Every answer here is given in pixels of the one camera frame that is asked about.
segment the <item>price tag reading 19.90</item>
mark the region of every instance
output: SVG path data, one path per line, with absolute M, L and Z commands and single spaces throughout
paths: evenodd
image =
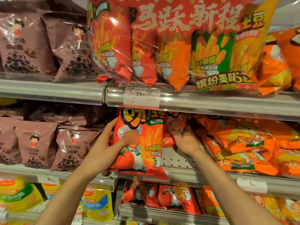
M 267 193 L 268 186 L 266 181 L 251 180 L 247 178 L 237 178 L 237 184 L 246 192 Z
M 160 92 L 147 88 L 126 87 L 124 94 L 124 107 L 159 109 Z

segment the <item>black hair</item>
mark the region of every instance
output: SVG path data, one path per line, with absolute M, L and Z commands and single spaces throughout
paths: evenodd
M 24 26 L 25 26 L 24 22 L 23 22 L 20 18 L 15 18 L 15 19 L 13 20 L 13 23 L 14 23 L 14 24 L 18 24 L 18 25 L 20 25 L 21 27 L 24 27 Z
M 31 137 L 30 137 L 30 140 L 32 140 L 32 139 L 37 139 L 38 141 L 40 140 L 40 138 L 39 138 L 37 135 L 31 136 Z
M 71 135 L 71 138 L 73 138 L 75 135 L 77 135 L 77 138 L 81 138 L 81 134 L 79 132 L 75 132 Z
M 75 29 L 80 29 L 83 31 L 84 34 L 86 33 L 86 29 L 82 25 L 74 24 L 72 27 L 72 31 L 74 32 Z

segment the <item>person's right arm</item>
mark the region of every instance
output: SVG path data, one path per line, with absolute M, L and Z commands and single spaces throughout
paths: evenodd
M 194 159 L 208 184 L 211 186 L 218 203 L 231 225 L 281 224 L 266 208 L 259 205 L 243 191 L 236 182 L 200 148 L 189 125 L 186 125 L 182 137 L 178 135 L 175 129 L 170 128 L 169 130 L 178 148 Z

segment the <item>person's right hand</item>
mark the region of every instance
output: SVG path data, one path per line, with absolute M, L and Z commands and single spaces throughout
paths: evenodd
M 185 125 L 185 131 L 184 131 L 182 137 L 179 136 L 177 131 L 171 127 L 169 128 L 169 131 L 172 134 L 172 136 L 174 137 L 177 147 L 183 153 L 185 153 L 193 158 L 193 155 L 195 153 L 199 153 L 199 151 L 202 151 L 195 134 L 193 133 L 193 131 L 191 130 L 191 128 L 188 124 Z

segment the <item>person's left arm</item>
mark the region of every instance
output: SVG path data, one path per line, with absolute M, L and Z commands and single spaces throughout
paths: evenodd
M 108 145 L 111 130 L 117 120 L 116 118 L 107 124 L 91 151 L 55 193 L 35 225 L 70 225 L 72 223 L 88 183 L 105 171 L 113 163 L 119 151 L 130 143 L 129 138 L 123 137 L 114 145 Z

